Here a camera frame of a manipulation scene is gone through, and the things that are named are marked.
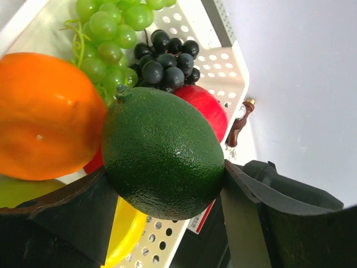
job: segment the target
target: perforated tray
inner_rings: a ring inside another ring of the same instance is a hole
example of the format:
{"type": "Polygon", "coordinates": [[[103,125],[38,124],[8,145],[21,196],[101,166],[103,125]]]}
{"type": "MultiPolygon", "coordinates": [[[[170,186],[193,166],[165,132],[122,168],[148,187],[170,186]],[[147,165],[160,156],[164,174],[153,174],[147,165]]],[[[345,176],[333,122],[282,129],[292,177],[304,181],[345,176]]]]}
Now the perforated tray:
{"type": "MultiPolygon", "coordinates": [[[[69,60],[73,33],[59,29],[63,28],[64,21],[75,18],[74,4],[75,0],[48,0],[7,52],[40,52],[69,60]]],[[[225,109],[229,119],[227,136],[247,93],[249,74],[223,4],[220,0],[204,0],[203,3],[200,0],[178,0],[175,6],[155,12],[155,22],[148,29],[149,34],[157,28],[167,31],[171,37],[196,40],[200,44],[200,56],[195,61],[201,71],[197,84],[214,95],[225,109]]],[[[138,38],[144,41],[144,34],[138,32],[138,38]]],[[[132,51],[126,53],[132,59],[132,51]]],[[[62,180],[70,183],[84,174],[80,171],[62,180]]],[[[188,223],[148,217],[141,240],[116,267],[168,267],[188,223]]]]}

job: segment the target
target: sticker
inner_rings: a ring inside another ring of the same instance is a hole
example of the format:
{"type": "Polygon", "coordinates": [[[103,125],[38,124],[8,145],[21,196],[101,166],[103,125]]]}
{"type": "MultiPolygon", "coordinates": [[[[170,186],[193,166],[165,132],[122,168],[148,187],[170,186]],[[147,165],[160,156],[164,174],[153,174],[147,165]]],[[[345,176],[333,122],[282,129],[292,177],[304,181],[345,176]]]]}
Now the sticker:
{"type": "Polygon", "coordinates": [[[187,226],[187,229],[198,235],[202,230],[203,224],[205,223],[208,214],[210,214],[215,201],[216,200],[214,200],[204,211],[202,211],[201,214],[197,215],[195,218],[192,218],[190,220],[189,226],[187,226]]]}

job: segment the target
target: gray wall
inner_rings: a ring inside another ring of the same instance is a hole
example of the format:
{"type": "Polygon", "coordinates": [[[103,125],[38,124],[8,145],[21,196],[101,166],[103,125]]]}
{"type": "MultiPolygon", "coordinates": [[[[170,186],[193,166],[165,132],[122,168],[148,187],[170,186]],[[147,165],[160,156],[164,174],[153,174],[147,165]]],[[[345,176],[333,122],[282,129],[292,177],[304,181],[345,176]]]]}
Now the gray wall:
{"type": "Polygon", "coordinates": [[[357,203],[357,1],[224,0],[260,160],[357,203]]]}

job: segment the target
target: brown handle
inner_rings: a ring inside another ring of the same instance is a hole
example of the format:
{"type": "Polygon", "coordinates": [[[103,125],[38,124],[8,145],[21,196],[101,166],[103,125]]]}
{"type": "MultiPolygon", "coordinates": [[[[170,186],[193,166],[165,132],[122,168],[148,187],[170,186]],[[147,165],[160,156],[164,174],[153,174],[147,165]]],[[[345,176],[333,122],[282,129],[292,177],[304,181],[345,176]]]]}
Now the brown handle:
{"type": "Polygon", "coordinates": [[[229,147],[232,147],[232,148],[237,146],[238,134],[241,132],[243,127],[247,124],[247,119],[248,119],[248,116],[250,115],[250,113],[252,113],[254,111],[255,100],[247,99],[246,101],[243,102],[243,104],[245,105],[247,112],[245,113],[245,115],[242,119],[236,119],[234,121],[232,128],[230,129],[230,132],[227,137],[226,143],[229,147]]]}

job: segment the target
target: green grape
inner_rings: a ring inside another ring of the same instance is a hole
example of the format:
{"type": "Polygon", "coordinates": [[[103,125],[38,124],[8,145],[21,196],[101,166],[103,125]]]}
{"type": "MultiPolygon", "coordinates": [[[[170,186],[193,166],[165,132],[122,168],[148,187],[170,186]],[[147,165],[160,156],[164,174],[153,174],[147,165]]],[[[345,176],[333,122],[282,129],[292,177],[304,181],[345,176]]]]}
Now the green grape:
{"type": "Polygon", "coordinates": [[[123,49],[132,49],[135,47],[137,36],[133,28],[129,25],[121,24],[117,28],[115,43],[123,49]]]}
{"type": "Polygon", "coordinates": [[[166,0],[146,0],[146,3],[153,10],[161,10],[166,5],[166,0]]]}
{"type": "Polygon", "coordinates": [[[171,7],[176,4],[177,0],[166,0],[166,7],[171,7]]]}
{"type": "Polygon", "coordinates": [[[98,54],[106,63],[117,64],[123,53],[114,41],[103,41],[98,46],[98,54]]]}
{"type": "Polygon", "coordinates": [[[140,4],[141,0],[120,0],[118,3],[118,7],[120,9],[128,9],[129,7],[135,6],[140,4]]]}
{"type": "Polygon", "coordinates": [[[89,19],[93,34],[101,40],[110,40],[117,34],[117,22],[104,11],[94,13],[89,19]]]}
{"type": "Polygon", "coordinates": [[[109,69],[107,74],[102,80],[103,87],[107,90],[108,96],[114,96],[117,92],[117,86],[123,84],[125,76],[120,69],[109,69]]]}
{"type": "Polygon", "coordinates": [[[99,7],[100,11],[104,11],[110,16],[112,16],[117,23],[120,23],[122,20],[122,14],[120,10],[117,8],[117,5],[114,3],[104,3],[99,7]]]}
{"type": "Polygon", "coordinates": [[[82,21],[89,20],[90,16],[98,11],[97,0],[77,0],[76,11],[82,21]]]}
{"type": "Polygon", "coordinates": [[[127,56],[123,53],[122,58],[120,59],[120,61],[118,62],[117,66],[119,68],[125,69],[129,66],[129,61],[127,56]]]}
{"type": "Polygon", "coordinates": [[[100,82],[107,71],[105,64],[100,59],[94,57],[84,59],[80,69],[93,83],[100,82]]]}
{"type": "Polygon", "coordinates": [[[125,75],[128,78],[129,87],[134,87],[138,83],[138,74],[132,68],[125,68],[125,75]]]}
{"type": "Polygon", "coordinates": [[[131,26],[135,31],[143,31],[148,27],[148,21],[151,14],[148,13],[146,4],[129,7],[123,12],[125,23],[131,26]]]}
{"type": "Polygon", "coordinates": [[[89,26],[89,22],[86,22],[83,25],[82,34],[85,34],[85,35],[87,35],[87,37],[90,38],[90,41],[88,41],[86,39],[86,42],[93,44],[95,46],[97,46],[100,43],[100,40],[92,33],[90,26],[89,26]]]}
{"type": "Polygon", "coordinates": [[[97,49],[94,46],[85,43],[83,59],[88,57],[96,57],[96,56],[97,56],[97,49]]]}
{"type": "Polygon", "coordinates": [[[154,22],[154,11],[147,4],[140,4],[140,5],[143,6],[147,12],[146,26],[145,26],[145,28],[147,28],[154,22]]]}

